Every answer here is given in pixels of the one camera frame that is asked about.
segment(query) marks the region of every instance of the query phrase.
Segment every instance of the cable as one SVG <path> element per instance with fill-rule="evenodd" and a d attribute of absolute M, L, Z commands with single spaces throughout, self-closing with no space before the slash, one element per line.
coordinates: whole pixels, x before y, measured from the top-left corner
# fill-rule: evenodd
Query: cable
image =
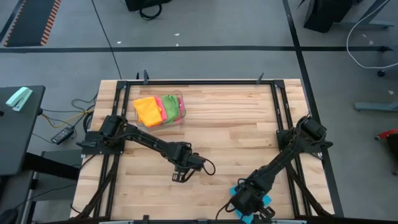
<path fill-rule="evenodd" d="M 41 115 L 49 122 L 49 124 L 51 125 L 51 127 L 53 127 L 53 128 L 61 128 L 62 126 L 64 126 L 65 124 L 67 124 L 68 121 L 70 121 L 70 120 L 72 120 L 72 119 L 75 119 L 75 118 L 77 118 L 78 116 L 81 116 L 81 115 L 83 115 L 83 114 L 87 114 L 87 113 L 89 113 L 89 112 L 92 112 L 92 111 L 93 111 L 93 110 L 91 110 L 91 111 L 84 111 L 84 112 L 81 112 L 81 113 L 79 113 L 79 114 L 76 114 L 76 115 L 74 115 L 73 117 L 67 119 L 66 121 L 62 121 L 63 124 L 58 125 L 58 126 L 54 126 L 54 125 L 51 123 L 51 121 L 49 120 L 49 118 L 48 118 L 45 114 L 41 114 Z"/>
<path fill-rule="evenodd" d="M 217 215 L 216 215 L 216 218 L 215 218 L 216 223 L 217 223 L 218 215 L 220 214 L 220 212 L 221 212 L 224 208 L 226 208 L 226 207 L 228 206 L 228 204 L 229 204 L 229 202 L 226 203 L 224 206 L 222 206 L 222 207 L 218 210 Z"/>
<path fill-rule="evenodd" d="M 93 3 L 93 7 L 94 7 L 95 14 L 97 15 L 97 18 L 98 18 L 99 24 L 101 24 L 101 28 L 102 28 L 102 31 L 104 32 L 104 35 L 105 35 L 106 41 L 108 41 L 109 48 L 111 49 L 111 52 L 112 52 L 112 56 L 113 56 L 114 63 L 116 64 L 116 68 L 118 69 L 119 78 L 120 78 L 120 79 L 122 79 L 122 75 L 121 75 L 121 73 L 120 73 L 120 69 L 119 69 L 118 62 L 116 61 L 116 57 L 114 56 L 114 52 L 113 52 L 113 48 L 112 48 L 111 42 L 109 41 L 109 39 L 108 39 L 108 36 L 106 35 L 106 32 L 105 32 L 104 26 L 102 25 L 102 22 L 101 22 L 100 16 L 98 15 L 98 12 L 97 12 L 97 8 L 95 7 L 94 0 L 91 0 L 91 2 Z"/>
<path fill-rule="evenodd" d="M 209 159 L 206 159 L 206 158 L 205 158 L 205 160 L 208 161 L 208 162 L 213 166 L 213 168 L 214 168 L 213 170 L 214 170 L 214 171 L 213 171 L 212 173 L 209 173 L 209 172 L 206 170 L 206 167 L 205 167 L 205 166 L 203 166 L 203 169 L 205 170 L 205 172 L 206 172 L 207 175 L 214 175 L 214 174 L 216 173 L 216 166 L 215 166 L 214 163 L 211 162 Z"/>
<path fill-rule="evenodd" d="M 50 119 L 50 120 L 59 121 L 59 122 L 62 122 L 62 123 L 65 123 L 65 124 L 69 125 L 69 126 L 74 130 L 74 133 L 75 133 L 75 137 L 72 137 L 71 139 L 75 139 L 75 138 L 77 137 L 77 130 L 76 130 L 76 128 L 75 128 L 73 125 L 71 125 L 70 123 L 64 122 L 64 121 L 59 120 L 59 119 L 50 118 L 50 117 L 47 116 L 47 115 L 45 115 L 45 117 L 47 117 L 47 118 Z"/>
<path fill-rule="evenodd" d="M 33 198 L 36 198 L 36 197 L 41 196 L 41 195 L 43 195 L 43 194 L 47 194 L 47 193 L 49 193 L 49 192 L 51 192 L 51 191 L 54 191 L 54 190 L 62 190 L 62 189 L 65 189 L 65 188 L 67 188 L 67 187 L 76 186 L 76 185 L 77 185 L 77 184 L 71 184 L 71 185 L 67 185 L 67 186 L 64 186 L 64 187 L 57 188 L 57 189 L 48 190 L 48 191 L 46 191 L 46 192 L 44 192 L 44 193 L 41 193 L 41 194 L 38 194 L 38 195 L 33 196 L 33 197 L 31 197 L 31 198 L 28 198 L 27 200 L 21 202 L 19 205 L 15 206 L 14 209 L 16 209 L 17 207 L 20 207 L 20 206 L 23 205 L 24 203 L 26 203 L 26 202 L 32 200 Z"/>
<path fill-rule="evenodd" d="M 353 32 L 353 30 L 355 29 L 355 27 L 358 26 L 362 21 L 364 21 L 365 19 L 367 19 L 369 16 L 371 16 L 371 15 L 373 15 L 375 12 L 377 12 L 381 7 L 383 7 L 383 6 L 384 6 L 385 4 L 387 4 L 388 2 L 389 2 L 389 0 L 386 0 L 386 1 L 385 1 L 384 3 L 382 3 L 376 10 L 374 10 L 374 11 L 371 12 L 371 13 L 369 13 L 369 14 L 368 14 L 367 16 L 365 16 L 363 19 L 361 19 L 360 21 L 358 21 L 358 22 L 353 26 L 353 28 L 350 30 L 350 32 L 349 32 L 349 34 L 348 34 L 348 36 L 347 36 L 347 41 L 346 41 L 347 52 L 348 52 L 349 56 L 351 56 L 351 58 L 352 58 L 360 67 L 362 67 L 362 68 L 366 68 L 366 69 L 385 69 L 385 68 L 391 68 L 391 67 L 394 67 L 394 66 L 398 65 L 398 63 L 395 63 L 395 64 L 387 65 L 387 66 L 384 66 L 384 67 L 367 67 L 367 66 L 364 66 L 364 65 L 360 64 L 360 63 L 354 58 L 354 56 L 351 54 L 351 52 L 349 52 L 349 49 L 348 49 L 349 37 L 351 36 L 351 33 Z"/>
<path fill-rule="evenodd" d="M 83 130 L 84 130 L 85 133 L 87 133 L 88 125 L 89 125 L 89 123 L 91 122 L 91 120 L 93 118 L 93 114 L 94 114 L 94 112 L 88 113 L 85 116 L 84 120 L 83 120 Z"/>
<path fill-rule="evenodd" d="M 88 158 L 80 167 L 80 171 L 82 170 L 82 168 L 87 164 L 88 161 L 90 161 L 92 158 L 94 158 L 95 155 L 92 155 L 90 158 Z M 81 212 L 79 212 L 78 210 L 76 210 L 75 208 L 73 208 L 73 203 L 70 204 L 70 208 L 75 211 L 77 214 L 80 214 Z"/>
<path fill-rule="evenodd" d="M 48 111 L 48 112 L 54 112 L 54 113 L 80 113 L 81 111 L 55 111 L 55 110 L 46 110 L 46 109 L 42 109 L 44 111 Z"/>
<path fill-rule="evenodd" d="M 73 204 L 73 203 L 70 204 L 70 208 L 71 208 L 73 211 L 75 211 L 77 214 L 80 214 L 81 212 L 79 212 L 78 210 L 76 210 L 75 208 L 73 208 L 72 204 Z"/>
<path fill-rule="evenodd" d="M 38 136 L 38 135 L 35 134 L 35 133 L 32 133 L 32 135 L 34 135 L 34 136 L 36 136 L 36 137 L 38 137 L 38 138 L 41 138 L 41 139 L 43 139 L 44 141 L 46 141 L 46 142 L 48 142 L 48 143 L 50 143 L 50 144 L 54 144 L 54 142 L 50 142 L 49 140 L 43 138 L 42 136 Z"/>
<path fill-rule="evenodd" d="M 86 111 L 90 111 L 90 109 L 92 109 L 94 106 L 95 106 L 95 104 L 89 106 Z M 83 120 L 83 129 L 84 129 L 85 133 L 87 133 L 87 128 L 85 128 L 85 125 L 87 125 L 86 119 L 87 119 L 88 116 L 92 116 L 93 114 L 94 114 L 94 110 L 91 110 L 91 112 L 89 112 L 86 115 L 83 115 L 81 118 L 79 118 L 79 120 L 77 120 L 76 123 L 73 126 L 76 126 L 79 123 L 79 121 L 81 121 L 81 119 L 85 118 Z"/>
<path fill-rule="evenodd" d="M 72 104 L 72 106 L 73 106 L 74 108 L 81 110 L 81 111 L 79 111 L 79 112 L 83 112 L 84 109 L 81 108 L 81 107 L 79 107 L 79 106 L 76 106 L 76 105 L 75 105 L 75 101 L 80 101 L 80 102 L 84 102 L 84 103 L 91 103 L 92 101 L 94 101 L 94 105 L 95 105 L 95 104 L 96 104 L 96 100 L 95 100 L 95 99 L 97 98 L 97 96 L 98 96 L 98 92 L 97 92 L 97 94 L 96 94 L 90 101 L 86 101 L 86 100 L 82 100 L 82 99 L 73 99 L 72 102 L 71 102 L 71 104 Z"/>

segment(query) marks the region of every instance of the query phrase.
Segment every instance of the green object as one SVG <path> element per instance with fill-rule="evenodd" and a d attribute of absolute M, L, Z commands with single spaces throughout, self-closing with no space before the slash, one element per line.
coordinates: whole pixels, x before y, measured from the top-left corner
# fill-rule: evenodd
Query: green object
<path fill-rule="evenodd" d="M 12 109 L 14 111 L 20 111 L 32 93 L 33 91 L 29 88 L 21 87 L 7 100 L 6 104 L 7 106 L 13 106 Z"/>
<path fill-rule="evenodd" d="M 164 123 L 173 122 L 180 116 L 180 104 L 178 103 L 178 98 L 176 96 L 165 95 L 162 97 L 162 103 L 167 115 L 167 119 Z"/>

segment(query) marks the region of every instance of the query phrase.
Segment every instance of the orange cloth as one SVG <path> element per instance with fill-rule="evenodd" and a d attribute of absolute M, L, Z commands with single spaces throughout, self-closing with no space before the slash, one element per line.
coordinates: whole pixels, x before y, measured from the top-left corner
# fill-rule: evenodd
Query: orange cloth
<path fill-rule="evenodd" d="M 148 128 L 163 122 L 161 109 L 157 106 L 154 96 L 133 100 L 132 103 L 139 121 L 142 121 Z"/>

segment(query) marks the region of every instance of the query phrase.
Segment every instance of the orange and black striped tape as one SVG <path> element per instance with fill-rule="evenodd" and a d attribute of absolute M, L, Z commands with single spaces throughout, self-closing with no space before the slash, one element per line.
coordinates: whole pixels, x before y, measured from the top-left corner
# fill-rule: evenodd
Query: orange and black striped tape
<path fill-rule="evenodd" d="M 21 8 L 19 8 L 18 14 L 17 14 L 17 16 L 15 17 L 14 23 L 12 23 L 12 26 L 11 26 L 11 28 L 10 28 L 10 31 L 8 32 L 8 36 L 7 36 L 6 40 L 4 41 L 4 46 L 5 46 L 5 47 L 7 47 L 7 45 L 8 45 L 8 40 L 10 39 L 10 36 L 11 36 L 11 34 L 12 34 L 12 31 L 14 30 L 14 26 L 15 26 L 15 24 L 16 24 L 17 21 L 18 21 L 19 15 L 21 14 L 22 10 L 24 9 L 25 3 L 26 3 L 26 0 L 22 2 Z"/>
<path fill-rule="evenodd" d="M 54 5 L 52 6 L 52 9 L 51 9 L 51 12 L 49 15 L 49 19 L 47 21 L 47 24 L 45 25 L 42 40 L 40 41 L 40 43 L 42 45 L 45 45 L 47 43 L 47 41 L 49 40 L 50 32 L 51 32 L 52 26 L 54 25 L 55 16 L 57 16 L 57 12 L 58 12 L 58 9 L 60 8 L 60 4 L 61 4 L 61 0 L 55 0 Z"/>

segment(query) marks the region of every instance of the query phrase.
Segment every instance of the desk leg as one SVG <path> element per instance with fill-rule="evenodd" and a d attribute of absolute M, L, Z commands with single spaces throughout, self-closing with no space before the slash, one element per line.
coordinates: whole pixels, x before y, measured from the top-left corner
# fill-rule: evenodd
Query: desk leg
<path fill-rule="evenodd" d="M 57 177 L 63 177 L 71 180 L 78 180 L 80 172 L 80 170 L 76 167 L 55 162 L 29 152 L 27 152 L 25 155 L 23 169 L 55 175 Z"/>

